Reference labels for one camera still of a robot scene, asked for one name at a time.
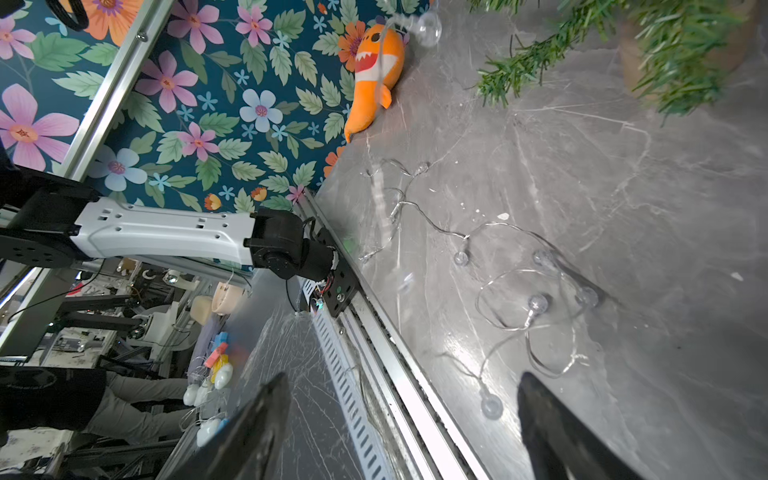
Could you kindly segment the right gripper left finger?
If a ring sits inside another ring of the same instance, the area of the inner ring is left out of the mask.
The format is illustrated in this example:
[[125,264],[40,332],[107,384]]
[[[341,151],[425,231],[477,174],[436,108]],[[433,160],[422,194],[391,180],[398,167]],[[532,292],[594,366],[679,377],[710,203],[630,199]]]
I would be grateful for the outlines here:
[[172,479],[271,479],[290,410],[290,384],[280,372],[223,429],[171,472]]

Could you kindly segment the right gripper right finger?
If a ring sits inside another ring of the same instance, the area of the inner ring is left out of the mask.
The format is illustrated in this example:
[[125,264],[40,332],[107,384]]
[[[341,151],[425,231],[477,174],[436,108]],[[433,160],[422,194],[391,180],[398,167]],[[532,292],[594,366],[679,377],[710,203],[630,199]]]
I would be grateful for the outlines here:
[[641,479],[534,374],[522,375],[517,402],[535,479]]

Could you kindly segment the clear bulb string light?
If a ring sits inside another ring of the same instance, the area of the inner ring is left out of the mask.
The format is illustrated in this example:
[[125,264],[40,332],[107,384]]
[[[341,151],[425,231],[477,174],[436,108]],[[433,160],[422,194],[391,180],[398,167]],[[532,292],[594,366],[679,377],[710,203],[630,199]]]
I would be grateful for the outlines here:
[[510,417],[532,372],[580,419],[610,401],[588,335],[596,229],[611,155],[595,133],[595,54],[574,52],[507,106],[477,91],[484,55],[553,33],[553,1],[520,13],[439,9],[433,48],[412,46],[389,108],[356,134],[337,177],[359,265],[411,353],[460,419]]

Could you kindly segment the green christmas tree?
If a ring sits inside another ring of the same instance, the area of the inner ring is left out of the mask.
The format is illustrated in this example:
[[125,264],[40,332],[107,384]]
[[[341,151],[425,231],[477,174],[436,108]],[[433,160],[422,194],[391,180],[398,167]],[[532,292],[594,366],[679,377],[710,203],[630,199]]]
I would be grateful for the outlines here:
[[591,33],[619,40],[624,82],[665,116],[684,116],[724,95],[747,53],[757,1],[562,1],[560,22],[542,40],[510,39],[506,56],[487,61],[477,91],[506,105]]

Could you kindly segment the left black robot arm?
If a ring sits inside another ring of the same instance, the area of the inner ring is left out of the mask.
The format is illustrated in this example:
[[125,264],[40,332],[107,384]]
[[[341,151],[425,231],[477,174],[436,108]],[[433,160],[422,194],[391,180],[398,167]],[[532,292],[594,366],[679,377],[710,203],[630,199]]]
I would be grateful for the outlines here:
[[215,214],[136,206],[8,161],[1,164],[1,204],[15,212],[1,230],[1,257],[32,267],[190,257],[321,281],[338,263],[335,249],[307,236],[304,221],[287,211]]

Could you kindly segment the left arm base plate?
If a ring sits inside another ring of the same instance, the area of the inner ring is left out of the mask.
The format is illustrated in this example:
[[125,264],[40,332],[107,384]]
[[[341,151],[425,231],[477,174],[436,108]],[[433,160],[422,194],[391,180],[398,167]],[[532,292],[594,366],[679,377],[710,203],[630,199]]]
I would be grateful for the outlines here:
[[347,252],[335,241],[326,227],[319,229],[315,239],[333,251],[334,267],[320,282],[303,281],[300,306],[312,313],[325,312],[331,318],[337,319],[361,291],[360,282],[349,262]]

